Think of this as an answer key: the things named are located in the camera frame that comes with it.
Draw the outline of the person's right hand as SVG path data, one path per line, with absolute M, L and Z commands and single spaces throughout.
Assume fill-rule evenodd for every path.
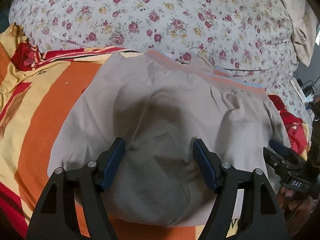
M 290 233 L 300 230 L 310 216 L 313 205 L 313 199 L 307 197 L 304 200 L 294 200 L 295 191 L 281 187 L 277 200 L 283 212 L 286 209 L 293 211 L 293 215 L 287 221 L 287 227 Z

